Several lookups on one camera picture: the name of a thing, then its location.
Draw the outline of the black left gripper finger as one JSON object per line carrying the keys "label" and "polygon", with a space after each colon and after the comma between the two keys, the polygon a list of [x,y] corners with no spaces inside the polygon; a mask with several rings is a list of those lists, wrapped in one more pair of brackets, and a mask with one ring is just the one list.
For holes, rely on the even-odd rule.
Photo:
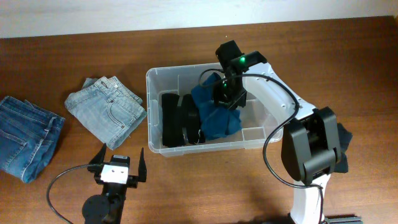
{"label": "black left gripper finger", "polygon": [[147,167],[144,159],[144,148],[141,149],[139,165],[138,165],[138,182],[146,182]]}
{"label": "black left gripper finger", "polygon": [[106,154],[106,148],[107,145],[106,143],[104,143],[99,152],[94,156],[94,158],[92,158],[89,164],[102,164]]}

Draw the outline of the blue garment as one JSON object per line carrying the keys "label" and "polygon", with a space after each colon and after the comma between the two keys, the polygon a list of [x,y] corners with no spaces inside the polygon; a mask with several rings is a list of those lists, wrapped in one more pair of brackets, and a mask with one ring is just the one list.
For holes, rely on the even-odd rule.
{"label": "blue garment", "polygon": [[213,89],[203,88],[200,85],[191,90],[193,101],[198,108],[201,132],[206,140],[226,138],[242,130],[240,110],[229,110],[216,106],[212,100]]}

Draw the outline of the black garment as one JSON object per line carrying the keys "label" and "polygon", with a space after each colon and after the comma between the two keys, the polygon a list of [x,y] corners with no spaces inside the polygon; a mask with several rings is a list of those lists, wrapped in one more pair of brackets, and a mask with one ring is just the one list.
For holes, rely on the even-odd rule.
{"label": "black garment", "polygon": [[166,147],[205,142],[199,110],[191,94],[165,93],[162,100],[162,144]]}

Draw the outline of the dark grey garment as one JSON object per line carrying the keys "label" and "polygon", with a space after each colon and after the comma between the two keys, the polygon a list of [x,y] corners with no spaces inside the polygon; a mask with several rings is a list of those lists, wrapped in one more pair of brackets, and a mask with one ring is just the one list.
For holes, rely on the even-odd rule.
{"label": "dark grey garment", "polygon": [[338,127],[338,135],[340,140],[340,148],[341,148],[341,160],[335,166],[336,173],[347,173],[349,171],[348,167],[348,158],[346,156],[346,151],[348,150],[348,146],[353,138],[353,134],[345,129],[345,127],[341,124],[337,124]]}

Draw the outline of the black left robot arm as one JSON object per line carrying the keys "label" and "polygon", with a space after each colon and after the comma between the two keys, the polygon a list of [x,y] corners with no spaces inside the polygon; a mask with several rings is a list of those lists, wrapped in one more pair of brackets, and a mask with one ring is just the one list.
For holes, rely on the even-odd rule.
{"label": "black left robot arm", "polygon": [[126,192],[135,189],[138,183],[147,179],[144,151],[140,153],[138,174],[130,175],[130,157],[113,155],[109,162],[104,161],[107,145],[89,162],[88,171],[94,180],[103,187],[102,192],[89,197],[82,206],[85,223],[120,224]]}

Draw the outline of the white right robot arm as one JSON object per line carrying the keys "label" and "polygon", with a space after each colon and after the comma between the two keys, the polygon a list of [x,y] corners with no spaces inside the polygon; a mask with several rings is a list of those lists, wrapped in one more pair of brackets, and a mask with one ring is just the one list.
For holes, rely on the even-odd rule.
{"label": "white right robot arm", "polygon": [[245,105],[250,93],[277,121],[265,143],[283,132],[281,159],[294,181],[276,178],[293,188],[294,202],[286,216],[272,218],[269,223],[362,223],[355,215],[326,217],[323,213],[326,185],[338,166],[346,163],[341,145],[351,138],[332,109],[318,109],[299,97],[258,51],[244,54],[230,40],[215,54],[224,73],[224,78],[214,83],[216,103],[235,109]]}

